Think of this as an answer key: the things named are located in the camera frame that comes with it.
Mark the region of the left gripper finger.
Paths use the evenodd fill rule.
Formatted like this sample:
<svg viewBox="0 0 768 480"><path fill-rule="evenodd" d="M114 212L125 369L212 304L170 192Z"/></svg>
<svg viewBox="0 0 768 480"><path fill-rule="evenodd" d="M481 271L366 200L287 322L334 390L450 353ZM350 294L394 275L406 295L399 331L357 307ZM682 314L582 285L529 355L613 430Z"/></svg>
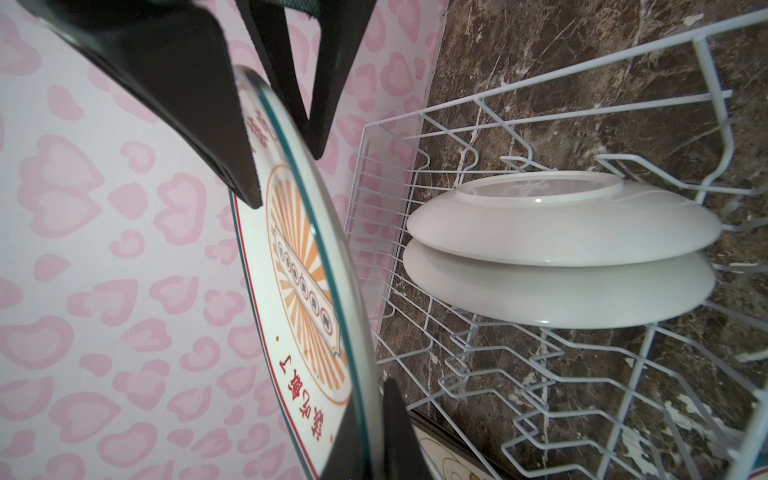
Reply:
<svg viewBox="0 0 768 480"><path fill-rule="evenodd" d="M383 426L376 433L382 440L378 458L363 452L355 407L342 417L321 479L431 479L429 462L418 443L409 412L394 379L383 384Z"/></svg>

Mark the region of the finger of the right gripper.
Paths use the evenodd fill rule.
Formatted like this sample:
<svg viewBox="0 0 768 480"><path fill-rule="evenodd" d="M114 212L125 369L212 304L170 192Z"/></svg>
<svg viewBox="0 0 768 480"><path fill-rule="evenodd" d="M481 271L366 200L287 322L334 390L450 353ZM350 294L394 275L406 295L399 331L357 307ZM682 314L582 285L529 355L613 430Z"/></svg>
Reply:
<svg viewBox="0 0 768 480"><path fill-rule="evenodd" d="M237 10L277 97L315 159L324 154L339 99L373 14L374 0L238 0ZM310 110L300 93L286 19L288 9L320 26Z"/></svg>
<svg viewBox="0 0 768 480"><path fill-rule="evenodd" d="M37 1L24 8L172 127L246 205L263 204L232 64L216 18L191 1Z"/></svg>

